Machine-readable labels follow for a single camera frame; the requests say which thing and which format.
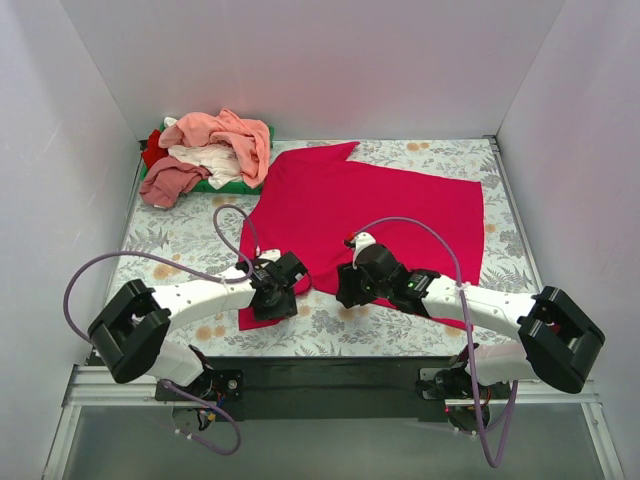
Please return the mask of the red t shirt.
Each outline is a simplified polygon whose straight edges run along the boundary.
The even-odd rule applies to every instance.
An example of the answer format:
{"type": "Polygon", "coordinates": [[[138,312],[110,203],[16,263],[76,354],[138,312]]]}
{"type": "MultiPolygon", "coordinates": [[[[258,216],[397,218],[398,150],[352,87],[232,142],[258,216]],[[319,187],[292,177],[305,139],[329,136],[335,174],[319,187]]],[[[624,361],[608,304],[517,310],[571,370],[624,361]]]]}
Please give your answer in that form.
{"type": "Polygon", "coordinates": [[[158,160],[168,156],[168,151],[159,146],[160,136],[160,130],[153,130],[146,141],[146,146],[141,152],[142,160],[148,170],[150,170],[158,160]]]}

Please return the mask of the green plastic basket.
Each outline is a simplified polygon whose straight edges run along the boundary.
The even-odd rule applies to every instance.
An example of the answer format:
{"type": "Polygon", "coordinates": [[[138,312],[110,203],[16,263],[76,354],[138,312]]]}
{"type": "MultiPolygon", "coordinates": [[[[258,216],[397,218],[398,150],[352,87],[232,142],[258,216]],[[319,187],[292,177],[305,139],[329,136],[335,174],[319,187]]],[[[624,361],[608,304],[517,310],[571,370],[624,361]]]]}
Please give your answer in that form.
{"type": "MultiPolygon", "coordinates": [[[[139,180],[143,181],[148,173],[148,167],[144,160],[144,153],[148,150],[148,140],[139,141],[139,150],[142,158],[142,165],[139,168],[139,180]]],[[[193,192],[197,193],[220,193],[220,194],[241,194],[241,195],[259,195],[263,186],[259,185],[256,188],[250,188],[242,181],[230,181],[221,188],[214,188],[207,180],[198,182],[193,192]]]]}

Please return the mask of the magenta t shirt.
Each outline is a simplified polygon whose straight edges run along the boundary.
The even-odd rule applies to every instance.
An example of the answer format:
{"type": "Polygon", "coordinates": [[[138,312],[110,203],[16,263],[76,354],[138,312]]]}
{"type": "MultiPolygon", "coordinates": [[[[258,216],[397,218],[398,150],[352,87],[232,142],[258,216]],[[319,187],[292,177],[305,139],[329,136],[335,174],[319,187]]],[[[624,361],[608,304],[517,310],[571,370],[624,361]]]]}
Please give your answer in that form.
{"type": "Polygon", "coordinates": [[[240,250],[293,252],[310,271],[298,284],[335,294],[343,241],[370,225],[408,268],[478,284],[484,254],[484,199],[478,182],[374,166],[350,158],[356,143],[288,150],[270,166],[245,221],[240,250]]]}

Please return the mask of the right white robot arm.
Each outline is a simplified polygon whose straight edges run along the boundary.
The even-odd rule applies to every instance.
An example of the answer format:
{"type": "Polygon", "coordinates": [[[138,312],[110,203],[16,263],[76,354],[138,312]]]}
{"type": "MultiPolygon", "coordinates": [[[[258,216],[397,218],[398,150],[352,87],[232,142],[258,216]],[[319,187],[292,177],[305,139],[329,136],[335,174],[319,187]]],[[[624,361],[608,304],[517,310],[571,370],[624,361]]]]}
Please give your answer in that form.
{"type": "Polygon", "coordinates": [[[453,371],[453,387],[464,397],[495,383],[534,379],[577,394],[605,343],[602,330],[556,287],[539,294],[459,287],[435,271],[406,268],[379,243],[357,248],[337,272],[336,298],[346,308],[382,299],[429,319],[462,321],[469,314],[473,325],[508,337],[504,344],[476,347],[474,358],[453,371]]]}

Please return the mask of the salmon pink t shirt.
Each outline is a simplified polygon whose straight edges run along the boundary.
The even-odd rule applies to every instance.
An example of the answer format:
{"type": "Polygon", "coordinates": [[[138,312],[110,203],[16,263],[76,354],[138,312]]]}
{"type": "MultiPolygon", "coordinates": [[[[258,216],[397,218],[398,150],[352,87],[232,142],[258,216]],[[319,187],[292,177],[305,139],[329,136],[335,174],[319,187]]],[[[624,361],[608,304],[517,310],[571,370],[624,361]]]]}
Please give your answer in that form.
{"type": "Polygon", "coordinates": [[[204,148],[214,144],[228,145],[239,162],[244,183],[258,187],[266,178],[271,156],[271,134],[268,126],[253,119],[243,119],[229,109],[217,116],[191,112],[166,126],[158,145],[204,148]]]}

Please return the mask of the white t shirt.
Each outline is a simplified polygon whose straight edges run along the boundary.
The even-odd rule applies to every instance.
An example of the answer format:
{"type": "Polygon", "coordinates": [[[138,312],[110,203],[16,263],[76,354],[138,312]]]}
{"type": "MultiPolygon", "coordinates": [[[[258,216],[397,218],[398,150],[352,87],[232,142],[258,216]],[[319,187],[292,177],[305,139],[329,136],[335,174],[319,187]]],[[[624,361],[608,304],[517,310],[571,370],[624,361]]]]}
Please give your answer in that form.
{"type": "Polygon", "coordinates": [[[242,181],[242,170],[235,151],[225,144],[204,147],[174,145],[168,148],[170,156],[183,163],[204,167],[209,173],[208,183],[220,189],[231,182],[242,181]]]}

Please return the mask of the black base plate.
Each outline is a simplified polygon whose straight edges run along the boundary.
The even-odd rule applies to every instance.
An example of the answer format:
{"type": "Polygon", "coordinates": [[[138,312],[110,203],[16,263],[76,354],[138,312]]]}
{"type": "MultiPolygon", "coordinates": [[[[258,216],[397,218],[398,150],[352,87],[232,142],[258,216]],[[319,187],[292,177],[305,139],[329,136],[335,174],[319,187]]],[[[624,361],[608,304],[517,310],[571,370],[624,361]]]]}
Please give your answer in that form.
{"type": "Polygon", "coordinates": [[[234,419],[446,420],[447,400],[470,403],[464,369],[447,357],[212,357],[189,393],[221,399],[234,419]]]}

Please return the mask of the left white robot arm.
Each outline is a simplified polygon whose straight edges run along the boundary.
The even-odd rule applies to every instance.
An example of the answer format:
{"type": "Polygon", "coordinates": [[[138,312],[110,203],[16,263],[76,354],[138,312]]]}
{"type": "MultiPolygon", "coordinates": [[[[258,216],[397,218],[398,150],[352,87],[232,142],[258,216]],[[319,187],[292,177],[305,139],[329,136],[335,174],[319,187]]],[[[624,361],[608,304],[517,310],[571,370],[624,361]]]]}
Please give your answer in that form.
{"type": "Polygon", "coordinates": [[[294,253],[273,250],[227,268],[213,281],[149,287],[135,279],[109,301],[88,337],[116,383],[150,375],[200,400],[211,392],[213,377],[202,356],[169,340],[169,333],[227,311],[247,309],[258,321],[292,317],[294,287],[307,275],[294,253]]]}

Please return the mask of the aluminium frame rail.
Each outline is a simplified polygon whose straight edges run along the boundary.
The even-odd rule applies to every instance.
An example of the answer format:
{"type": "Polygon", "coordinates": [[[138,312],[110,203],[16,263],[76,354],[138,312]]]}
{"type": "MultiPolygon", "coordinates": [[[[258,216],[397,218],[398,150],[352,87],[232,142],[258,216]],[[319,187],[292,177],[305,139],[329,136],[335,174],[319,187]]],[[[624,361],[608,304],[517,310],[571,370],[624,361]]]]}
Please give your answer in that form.
{"type": "Polygon", "coordinates": [[[143,379],[118,385],[104,367],[73,368],[44,479],[156,479],[171,447],[171,406],[143,379]]]}

